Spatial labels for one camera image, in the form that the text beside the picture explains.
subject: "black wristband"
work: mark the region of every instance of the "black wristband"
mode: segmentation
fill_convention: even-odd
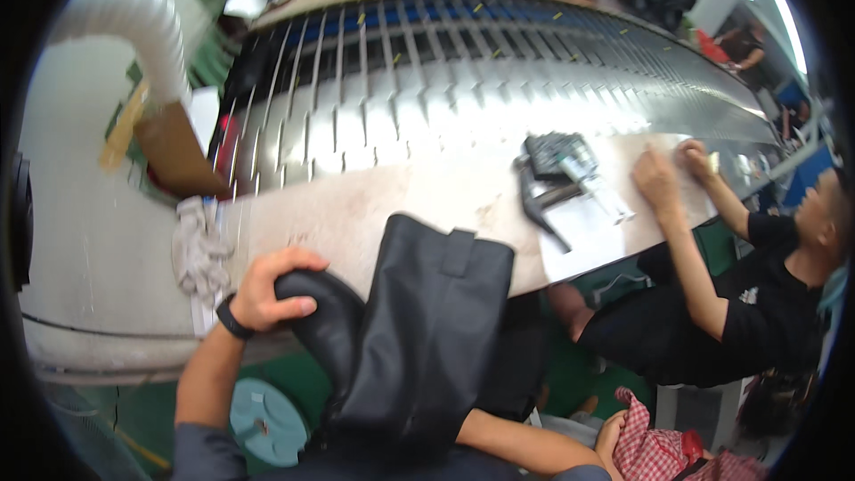
[[[249,340],[256,332],[252,329],[247,329],[245,326],[241,326],[238,320],[232,315],[232,310],[228,307],[236,294],[227,295],[226,299],[222,300],[222,303],[216,308],[216,315],[219,317],[222,326],[234,337],[241,340]]]

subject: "red object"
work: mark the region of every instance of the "red object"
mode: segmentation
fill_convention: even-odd
[[[728,54],[716,45],[716,42],[711,37],[706,35],[706,32],[696,29],[695,36],[698,38],[698,43],[700,44],[700,52],[704,56],[719,64],[726,64],[732,61]]]
[[[620,387],[615,398],[629,405],[627,424],[621,430],[612,458],[626,481],[673,479],[700,459],[703,444],[695,431],[680,433],[647,429],[650,413],[632,390]],[[752,457],[738,457],[725,451],[703,465],[687,481],[757,481],[767,475],[765,466]]]

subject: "teal stool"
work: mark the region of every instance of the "teal stool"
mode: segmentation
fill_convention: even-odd
[[[285,395],[259,379],[234,385],[229,412],[234,439],[268,464],[293,466],[309,439],[303,416]]]

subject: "factory workstation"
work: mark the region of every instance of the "factory workstation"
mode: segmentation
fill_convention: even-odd
[[[102,479],[767,478],[855,219],[793,4],[68,0],[11,160],[57,422]]]

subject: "cardboard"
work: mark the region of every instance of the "cardboard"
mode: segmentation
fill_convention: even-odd
[[[177,197],[217,196],[228,183],[214,172],[180,102],[172,102],[134,127],[143,155],[157,180]]]

